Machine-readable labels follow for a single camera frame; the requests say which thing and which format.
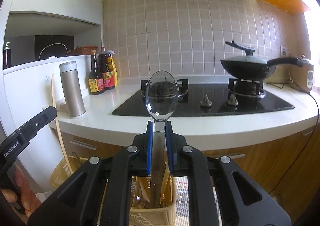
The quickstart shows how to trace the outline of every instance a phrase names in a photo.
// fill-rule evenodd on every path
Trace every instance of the kitchen counter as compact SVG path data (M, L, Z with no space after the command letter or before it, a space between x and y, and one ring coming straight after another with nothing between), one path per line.
M70 119L59 112L61 131L109 144L127 146L135 135L145 133L150 117L113 116L112 111L140 89L140 85L119 85L100 95L84 97L86 114ZM199 150L227 149L259 144L303 131L316 124L316 103L292 88L264 85L264 89L295 106L293 110L234 116L170 118L174 133L184 135ZM311 92L320 106L318 92Z

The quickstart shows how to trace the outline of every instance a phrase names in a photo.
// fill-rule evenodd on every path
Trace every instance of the gas stove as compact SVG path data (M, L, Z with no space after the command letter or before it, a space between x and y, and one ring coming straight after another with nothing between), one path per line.
M145 106L147 80L136 92L113 111L116 116L148 117ZM177 81L179 97L173 117L206 117L265 113L294 109L283 99L263 90L262 82L230 79L228 84L189 84Z

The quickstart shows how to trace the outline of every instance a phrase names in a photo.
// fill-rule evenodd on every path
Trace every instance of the thermos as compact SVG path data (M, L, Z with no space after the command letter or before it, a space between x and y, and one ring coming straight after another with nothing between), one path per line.
M79 118L84 115L85 107L80 90L77 62L60 64L60 77L70 118Z

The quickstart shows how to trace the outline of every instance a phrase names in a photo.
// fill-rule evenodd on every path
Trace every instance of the sauce bottle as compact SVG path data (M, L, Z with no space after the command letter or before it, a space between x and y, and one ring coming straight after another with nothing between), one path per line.
M104 92L103 75L98 68L95 49L91 50L91 71L88 81L91 94L98 95Z
M113 75L112 64L108 64L108 60L111 60L111 55L106 53L105 47L101 47L102 53L99 54L100 59L100 71L103 74L103 85L105 90L115 88L115 77Z
M3 50L3 69L11 68L11 49L9 47L10 42L6 43L6 46Z

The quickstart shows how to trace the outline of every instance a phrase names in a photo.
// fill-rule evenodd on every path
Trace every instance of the human hand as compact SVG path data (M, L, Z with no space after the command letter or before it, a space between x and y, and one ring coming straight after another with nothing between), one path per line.
M26 209L26 216L30 217L31 214L38 208L41 202L36 197L34 191L30 189L28 180L23 175L22 170L15 165L14 180L16 185L20 188L21 203ZM1 189L4 197L9 203L14 203L17 201L18 197L12 190Z

